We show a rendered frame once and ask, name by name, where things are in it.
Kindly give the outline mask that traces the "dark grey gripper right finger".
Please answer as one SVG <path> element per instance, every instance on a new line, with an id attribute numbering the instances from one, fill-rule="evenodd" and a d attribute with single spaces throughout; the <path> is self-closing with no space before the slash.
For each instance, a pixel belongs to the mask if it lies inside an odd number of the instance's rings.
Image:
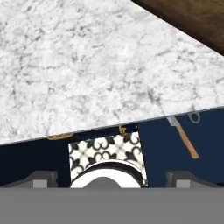
<path id="1" fill-rule="evenodd" d="M 195 177 L 189 171 L 168 171 L 166 186 L 171 188 L 217 188 L 221 185 Z"/>

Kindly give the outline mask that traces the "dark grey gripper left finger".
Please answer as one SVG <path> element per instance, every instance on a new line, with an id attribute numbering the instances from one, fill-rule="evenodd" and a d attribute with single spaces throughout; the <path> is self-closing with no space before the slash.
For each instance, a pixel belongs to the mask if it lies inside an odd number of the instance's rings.
<path id="1" fill-rule="evenodd" d="M 35 171 L 24 179 L 2 185 L 2 188 L 56 188 L 57 179 L 56 171 Z"/>

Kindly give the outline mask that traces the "navy blue cupboard front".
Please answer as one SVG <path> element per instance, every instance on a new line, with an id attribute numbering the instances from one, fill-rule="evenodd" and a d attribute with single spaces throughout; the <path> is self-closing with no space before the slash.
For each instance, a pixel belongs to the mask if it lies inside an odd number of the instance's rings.
<path id="1" fill-rule="evenodd" d="M 35 171 L 57 172 L 58 187 L 69 187 L 67 141 L 39 139 L 0 145 L 0 186 L 25 179 Z"/>
<path id="2" fill-rule="evenodd" d="M 180 115 L 178 121 L 198 152 L 198 159 L 191 157 L 167 119 L 138 124 L 150 186 L 165 186 L 168 171 L 189 171 L 200 179 L 224 183 L 224 108 L 202 112 L 197 124 L 187 115 Z"/>

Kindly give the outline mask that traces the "white and black round thing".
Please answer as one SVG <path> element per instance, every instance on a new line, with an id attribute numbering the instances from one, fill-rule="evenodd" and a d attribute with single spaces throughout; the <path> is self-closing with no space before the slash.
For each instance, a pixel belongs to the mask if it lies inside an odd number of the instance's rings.
<path id="1" fill-rule="evenodd" d="M 71 188 L 84 188 L 101 178 L 115 181 L 120 188 L 141 188 L 144 186 L 141 171 L 132 163 L 110 159 L 91 164 L 72 181 Z"/>

